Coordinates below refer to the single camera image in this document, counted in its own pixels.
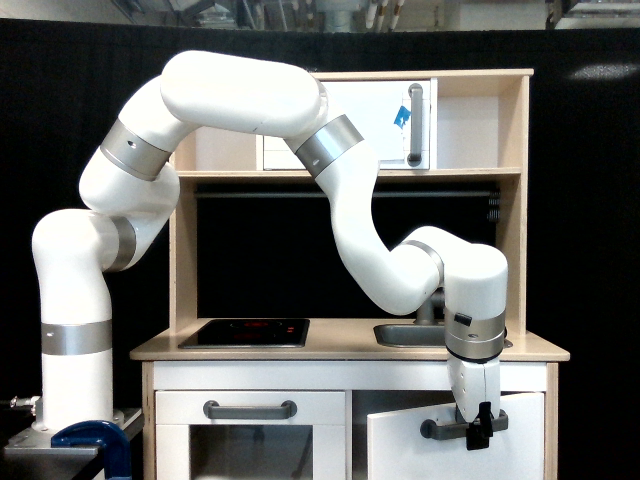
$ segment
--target open cabinet door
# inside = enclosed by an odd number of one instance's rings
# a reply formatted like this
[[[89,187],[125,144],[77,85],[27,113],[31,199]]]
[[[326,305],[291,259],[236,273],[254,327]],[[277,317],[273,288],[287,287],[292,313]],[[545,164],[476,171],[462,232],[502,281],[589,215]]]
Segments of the open cabinet door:
[[[542,480],[544,394],[505,395],[500,408],[509,428],[494,432],[489,448],[474,451],[465,438],[420,434],[427,419],[455,423],[453,403],[368,415],[368,480]]]

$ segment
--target blue sticker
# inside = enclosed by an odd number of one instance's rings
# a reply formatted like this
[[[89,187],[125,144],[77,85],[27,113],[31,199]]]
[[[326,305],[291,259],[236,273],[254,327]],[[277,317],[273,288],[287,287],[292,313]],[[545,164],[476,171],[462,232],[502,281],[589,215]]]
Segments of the blue sticker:
[[[403,105],[400,107],[400,110],[398,110],[398,115],[396,115],[396,120],[393,123],[398,125],[400,128],[404,128],[404,124],[407,123],[409,117],[411,117],[411,112]]]

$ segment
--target shelf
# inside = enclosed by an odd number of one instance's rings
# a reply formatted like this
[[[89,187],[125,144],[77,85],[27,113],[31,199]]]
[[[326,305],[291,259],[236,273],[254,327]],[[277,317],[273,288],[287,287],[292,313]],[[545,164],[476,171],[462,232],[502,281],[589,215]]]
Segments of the shelf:
[[[522,174],[520,167],[470,168],[442,170],[381,170],[378,181],[394,182],[452,182],[498,181],[517,178]],[[269,171],[198,171],[179,170],[181,179],[202,183],[311,183],[311,175],[306,170]]]

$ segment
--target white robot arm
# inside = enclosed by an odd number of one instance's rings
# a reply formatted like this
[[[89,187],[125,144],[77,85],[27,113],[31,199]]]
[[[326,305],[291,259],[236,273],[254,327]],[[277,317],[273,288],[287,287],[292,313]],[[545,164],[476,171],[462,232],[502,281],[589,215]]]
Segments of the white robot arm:
[[[179,194],[167,160],[200,126],[285,139],[329,198],[347,270],[383,310],[411,313],[445,285],[460,411],[473,422],[490,402],[498,416],[504,255],[433,227],[389,251],[371,217],[376,154],[320,82],[290,65],[184,52],[129,100],[87,165],[80,193],[91,211],[55,212],[34,232],[46,428],[111,418],[111,306],[101,272],[132,266],[158,234]]]

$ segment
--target black induction hob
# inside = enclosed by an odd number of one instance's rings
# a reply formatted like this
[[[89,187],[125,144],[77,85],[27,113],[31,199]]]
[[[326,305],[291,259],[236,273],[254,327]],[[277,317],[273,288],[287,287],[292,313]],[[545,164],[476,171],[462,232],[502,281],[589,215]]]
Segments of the black induction hob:
[[[304,347],[306,318],[224,318],[211,320],[179,348]]]

